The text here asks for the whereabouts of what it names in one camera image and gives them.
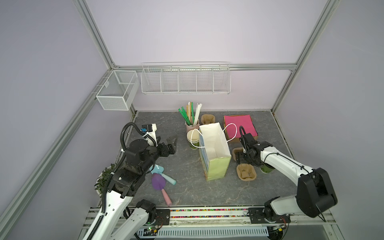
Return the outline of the single cardboard cup carrier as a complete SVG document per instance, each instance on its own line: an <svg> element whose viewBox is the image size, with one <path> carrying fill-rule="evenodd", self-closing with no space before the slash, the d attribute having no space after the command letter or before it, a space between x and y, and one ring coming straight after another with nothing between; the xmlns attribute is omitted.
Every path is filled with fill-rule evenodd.
<svg viewBox="0 0 384 240"><path fill-rule="evenodd" d="M234 148L232 157L236 162L236 172L240 180L245 182L254 181L257 178L257 173L250 161L247 160L246 154L242 148Z"/></svg>

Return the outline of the green paper cup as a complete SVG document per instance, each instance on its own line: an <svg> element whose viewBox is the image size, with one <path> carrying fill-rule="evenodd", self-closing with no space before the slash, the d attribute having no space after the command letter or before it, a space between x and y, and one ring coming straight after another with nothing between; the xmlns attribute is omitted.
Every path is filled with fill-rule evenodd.
<svg viewBox="0 0 384 240"><path fill-rule="evenodd" d="M260 167L261 171L265 174L269 174L271 173L275 168L268 165L268 164L263 164L261 167Z"/></svg>

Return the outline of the painted paper gift bag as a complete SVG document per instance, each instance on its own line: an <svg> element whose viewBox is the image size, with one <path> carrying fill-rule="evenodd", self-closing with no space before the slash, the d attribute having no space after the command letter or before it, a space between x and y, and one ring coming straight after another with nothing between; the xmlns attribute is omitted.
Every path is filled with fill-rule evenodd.
<svg viewBox="0 0 384 240"><path fill-rule="evenodd" d="M238 133L237 125L230 123L228 128L235 129L235 133L226 138L226 128L220 123L201 125L200 131L200 159L206 181L213 181L224 178L232 158L229 148L229 141L236 138Z"/></svg>

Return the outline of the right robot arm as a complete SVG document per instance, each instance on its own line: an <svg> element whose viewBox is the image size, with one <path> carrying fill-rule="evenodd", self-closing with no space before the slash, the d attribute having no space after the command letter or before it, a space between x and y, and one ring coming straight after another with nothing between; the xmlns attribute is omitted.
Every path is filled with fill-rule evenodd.
<svg viewBox="0 0 384 240"><path fill-rule="evenodd" d="M241 156L259 168L279 171L297 186L295 195L275 197L265 202L260 216L268 223L274 223L284 215L302 213L310 218L319 217L325 222L323 212L338 203L328 172L295 161L269 142L258 142L242 126L238 132L243 147Z"/></svg>

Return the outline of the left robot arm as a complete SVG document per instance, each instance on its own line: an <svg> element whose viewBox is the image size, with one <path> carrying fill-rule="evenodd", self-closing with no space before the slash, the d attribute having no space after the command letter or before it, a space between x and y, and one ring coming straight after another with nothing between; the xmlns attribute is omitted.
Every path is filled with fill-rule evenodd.
<svg viewBox="0 0 384 240"><path fill-rule="evenodd" d="M121 215L127 209L146 175L155 169L160 157L174 155L177 151L177 136L165 143L156 136L156 124L127 123L120 134L122 158L110 172L102 190L101 209L84 236L85 240L130 240L146 224L156 220L156 205L147 200L136 204L125 222L116 228Z"/></svg>

